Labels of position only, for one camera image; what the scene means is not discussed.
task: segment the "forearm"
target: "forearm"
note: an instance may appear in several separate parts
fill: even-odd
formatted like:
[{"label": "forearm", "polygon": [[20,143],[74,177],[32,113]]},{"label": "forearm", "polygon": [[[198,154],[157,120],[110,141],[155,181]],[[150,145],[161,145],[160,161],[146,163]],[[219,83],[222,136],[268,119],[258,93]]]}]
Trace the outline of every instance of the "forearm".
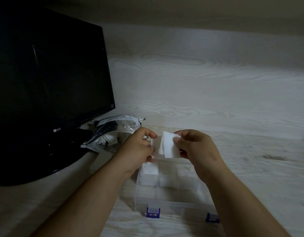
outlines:
[{"label": "forearm", "polygon": [[207,186],[228,237],[290,236],[227,167],[209,178]]},{"label": "forearm", "polygon": [[99,236],[125,180],[116,161],[92,175],[33,236]]}]

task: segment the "plastic storage box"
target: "plastic storage box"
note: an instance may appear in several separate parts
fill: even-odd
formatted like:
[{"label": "plastic storage box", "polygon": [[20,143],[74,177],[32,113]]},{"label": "plastic storage box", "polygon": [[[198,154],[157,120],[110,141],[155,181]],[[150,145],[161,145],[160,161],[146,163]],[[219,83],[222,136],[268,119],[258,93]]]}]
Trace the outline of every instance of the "plastic storage box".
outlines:
[{"label": "plastic storage box", "polygon": [[207,186],[186,159],[158,159],[158,174],[144,173],[137,178],[134,210],[150,218],[176,214],[186,218],[219,223]]}]

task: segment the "person's left hand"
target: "person's left hand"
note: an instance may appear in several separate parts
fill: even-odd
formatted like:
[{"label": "person's left hand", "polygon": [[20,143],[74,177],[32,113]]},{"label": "person's left hand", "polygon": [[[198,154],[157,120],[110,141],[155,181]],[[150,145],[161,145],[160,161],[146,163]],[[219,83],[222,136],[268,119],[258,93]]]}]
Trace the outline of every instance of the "person's left hand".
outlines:
[{"label": "person's left hand", "polygon": [[113,157],[113,160],[124,171],[126,179],[130,178],[144,162],[153,162],[151,155],[154,148],[151,147],[150,141],[143,139],[144,136],[150,136],[154,139],[157,134],[148,128],[139,128],[128,137]]}]

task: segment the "plastic bag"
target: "plastic bag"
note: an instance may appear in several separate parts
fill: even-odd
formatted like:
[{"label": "plastic bag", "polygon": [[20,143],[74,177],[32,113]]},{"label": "plastic bag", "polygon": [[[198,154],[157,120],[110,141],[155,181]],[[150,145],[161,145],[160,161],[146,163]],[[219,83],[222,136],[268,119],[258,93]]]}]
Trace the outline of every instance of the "plastic bag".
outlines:
[{"label": "plastic bag", "polygon": [[99,121],[94,120],[95,130],[93,135],[81,147],[98,153],[102,149],[114,153],[121,143],[141,127],[141,121],[143,120],[145,118],[134,115],[118,115]]}]

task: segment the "person's left arm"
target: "person's left arm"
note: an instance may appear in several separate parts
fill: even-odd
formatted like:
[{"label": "person's left arm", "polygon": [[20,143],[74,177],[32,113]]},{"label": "person's left arm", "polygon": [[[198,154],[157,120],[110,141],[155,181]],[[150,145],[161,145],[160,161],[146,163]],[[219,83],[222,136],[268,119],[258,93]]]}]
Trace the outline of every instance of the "person's left arm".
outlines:
[{"label": "person's left arm", "polygon": [[144,162],[153,161],[153,147],[145,135],[157,137],[147,128],[138,129],[32,236],[99,236],[122,183]]}]

